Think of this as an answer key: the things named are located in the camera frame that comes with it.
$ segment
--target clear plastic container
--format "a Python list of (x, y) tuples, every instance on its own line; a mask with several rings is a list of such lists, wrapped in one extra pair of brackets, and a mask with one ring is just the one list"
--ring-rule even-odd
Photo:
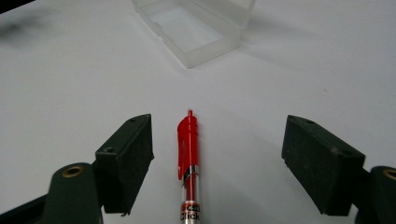
[(132, 0), (143, 21), (187, 67), (240, 44), (255, 0)]

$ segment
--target pen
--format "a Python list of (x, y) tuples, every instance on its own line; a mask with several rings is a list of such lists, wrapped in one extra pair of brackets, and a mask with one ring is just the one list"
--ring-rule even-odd
[(199, 224), (198, 124), (192, 110), (177, 126), (177, 141), (178, 179), (182, 180), (180, 223)]

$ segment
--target white table surface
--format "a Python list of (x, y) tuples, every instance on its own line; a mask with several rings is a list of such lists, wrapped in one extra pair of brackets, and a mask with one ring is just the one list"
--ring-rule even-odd
[(185, 69), (129, 0), (37, 0), (0, 15), (0, 213), (128, 118), (152, 115), (155, 160), (132, 214), (178, 223), (177, 125), (199, 120), (203, 224), (322, 216), (280, 157), (288, 114), (396, 167), (396, 2), (258, 0), (239, 49)]

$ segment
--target transparent lid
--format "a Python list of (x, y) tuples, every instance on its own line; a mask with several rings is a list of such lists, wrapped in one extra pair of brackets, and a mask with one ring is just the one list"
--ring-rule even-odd
[(248, 25), (256, 0), (191, 0), (220, 16), (234, 26), (244, 29)]

